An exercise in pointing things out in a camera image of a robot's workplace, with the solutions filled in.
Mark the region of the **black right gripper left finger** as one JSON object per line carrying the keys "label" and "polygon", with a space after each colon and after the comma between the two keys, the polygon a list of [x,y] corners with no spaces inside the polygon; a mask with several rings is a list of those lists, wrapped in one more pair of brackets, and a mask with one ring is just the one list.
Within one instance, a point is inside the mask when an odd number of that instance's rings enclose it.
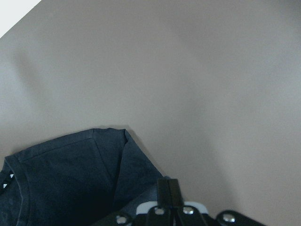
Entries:
{"label": "black right gripper left finger", "polygon": [[157,180],[157,203],[159,207],[170,206],[168,178]]}

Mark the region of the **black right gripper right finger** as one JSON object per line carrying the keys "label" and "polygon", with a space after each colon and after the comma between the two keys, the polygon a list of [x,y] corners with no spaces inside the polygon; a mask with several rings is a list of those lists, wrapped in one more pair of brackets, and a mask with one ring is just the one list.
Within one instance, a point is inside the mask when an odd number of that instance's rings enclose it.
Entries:
{"label": "black right gripper right finger", "polygon": [[169,205],[172,208],[178,208],[184,205],[180,185],[178,179],[168,180],[169,188]]}

